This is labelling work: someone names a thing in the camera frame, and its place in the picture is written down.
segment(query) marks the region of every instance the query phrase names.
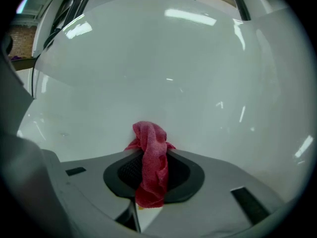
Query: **red cloth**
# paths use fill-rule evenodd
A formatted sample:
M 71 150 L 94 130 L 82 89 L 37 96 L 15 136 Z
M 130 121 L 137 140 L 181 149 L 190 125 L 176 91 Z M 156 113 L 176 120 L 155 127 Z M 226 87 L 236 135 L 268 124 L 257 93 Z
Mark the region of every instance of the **red cloth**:
M 141 148 L 144 151 L 142 159 L 142 182 L 135 192 L 135 199 L 143 208 L 163 206 L 167 191 L 168 163 L 167 149 L 175 149 L 166 142 L 166 132 L 157 124 L 140 121 L 133 124 L 136 135 L 125 150 Z

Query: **black cable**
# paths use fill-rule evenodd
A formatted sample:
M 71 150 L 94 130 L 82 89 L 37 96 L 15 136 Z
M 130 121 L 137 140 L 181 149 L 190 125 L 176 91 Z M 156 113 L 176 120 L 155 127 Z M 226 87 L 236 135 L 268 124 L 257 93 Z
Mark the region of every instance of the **black cable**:
M 36 62 L 37 62 L 38 58 L 40 57 L 40 55 L 41 55 L 41 54 L 39 54 L 39 55 L 36 57 L 35 62 L 34 62 L 34 65 L 33 65 L 33 68 L 32 68 L 32 76 L 31 76 L 31 93 L 32 93 L 32 97 L 33 97 L 33 99 L 35 99 L 35 98 L 34 98 L 34 92 L 33 92 L 34 68 L 35 68 L 35 64 L 36 64 Z

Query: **gray curved edge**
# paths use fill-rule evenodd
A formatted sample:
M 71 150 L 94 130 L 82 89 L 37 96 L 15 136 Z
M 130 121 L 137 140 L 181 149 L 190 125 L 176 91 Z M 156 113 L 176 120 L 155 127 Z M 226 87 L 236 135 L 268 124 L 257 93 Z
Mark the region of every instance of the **gray curved edge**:
M 176 149 L 172 152 L 200 165 L 205 172 L 205 182 L 190 200 L 164 205 L 145 229 L 147 235 L 220 238 L 249 229 L 252 224 L 230 192 L 243 186 L 270 214 L 284 205 L 272 189 L 233 164 Z

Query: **microfiber cloth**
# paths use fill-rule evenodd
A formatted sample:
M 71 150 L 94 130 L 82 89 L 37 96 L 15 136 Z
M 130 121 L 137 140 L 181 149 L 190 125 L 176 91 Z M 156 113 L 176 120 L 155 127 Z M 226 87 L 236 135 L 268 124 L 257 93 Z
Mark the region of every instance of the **microfiber cloth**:
M 135 192 L 136 203 L 143 208 L 162 207 L 167 191 L 167 149 L 175 149 L 166 141 L 166 132 L 157 124 L 140 121 L 133 124 L 136 135 L 125 150 L 141 148 L 142 182 Z

